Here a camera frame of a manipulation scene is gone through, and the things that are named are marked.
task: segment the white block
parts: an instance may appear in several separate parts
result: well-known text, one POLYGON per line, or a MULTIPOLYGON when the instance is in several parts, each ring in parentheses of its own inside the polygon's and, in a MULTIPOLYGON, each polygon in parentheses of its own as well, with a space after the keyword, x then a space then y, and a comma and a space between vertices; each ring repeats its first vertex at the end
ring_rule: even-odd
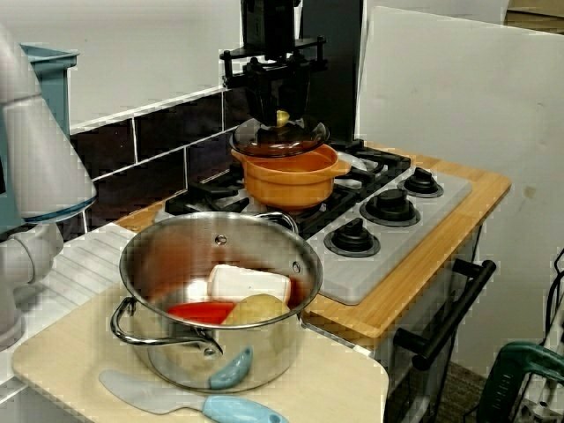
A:
POLYGON ((219 264, 210 273, 208 295, 216 301, 239 303, 251 295, 267 293, 285 304, 290 300, 290 278, 219 264))

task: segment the stove knob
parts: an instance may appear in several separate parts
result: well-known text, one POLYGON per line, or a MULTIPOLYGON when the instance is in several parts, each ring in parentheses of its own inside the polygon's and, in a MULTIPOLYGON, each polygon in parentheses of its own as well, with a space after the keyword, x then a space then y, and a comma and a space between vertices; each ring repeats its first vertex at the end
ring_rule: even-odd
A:
POLYGON ((388 189, 372 197, 366 210, 375 218, 392 222, 403 222, 415 217, 415 208, 407 200, 407 192, 403 189, 388 189))
POLYGON ((439 190, 439 185, 433 179, 433 174, 421 167, 415 168, 415 172, 405 180, 404 187, 418 194, 434 194, 439 190))
POLYGON ((331 239, 338 249, 351 252, 367 251, 374 246, 374 237, 365 229, 361 218, 342 225, 331 239))

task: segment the light blue spatula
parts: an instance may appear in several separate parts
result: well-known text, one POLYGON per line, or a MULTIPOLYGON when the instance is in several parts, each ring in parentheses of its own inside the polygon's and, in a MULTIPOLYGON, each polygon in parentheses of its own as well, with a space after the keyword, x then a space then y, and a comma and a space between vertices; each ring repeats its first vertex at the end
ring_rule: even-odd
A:
POLYGON ((104 370, 99 379, 106 389, 125 403, 153 414, 192 408, 218 423, 288 423, 270 408, 240 397, 202 397, 180 388, 142 381, 116 370, 104 370))

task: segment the potato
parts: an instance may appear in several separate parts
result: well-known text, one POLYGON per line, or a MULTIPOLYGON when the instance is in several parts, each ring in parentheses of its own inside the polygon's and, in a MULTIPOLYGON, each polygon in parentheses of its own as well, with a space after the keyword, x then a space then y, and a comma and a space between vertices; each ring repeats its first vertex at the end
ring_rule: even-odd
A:
POLYGON ((235 306, 224 325, 259 323, 285 315, 290 308, 272 295, 260 293, 251 295, 235 306))

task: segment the pot lid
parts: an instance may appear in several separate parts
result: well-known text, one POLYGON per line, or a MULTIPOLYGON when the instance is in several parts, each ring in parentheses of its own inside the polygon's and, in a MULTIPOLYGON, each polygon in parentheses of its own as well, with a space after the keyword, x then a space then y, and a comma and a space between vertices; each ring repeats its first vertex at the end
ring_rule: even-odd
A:
POLYGON ((287 157, 314 150, 328 138, 325 125, 309 117, 288 121, 280 127, 268 127, 250 119, 237 127, 231 146, 248 156, 287 157))

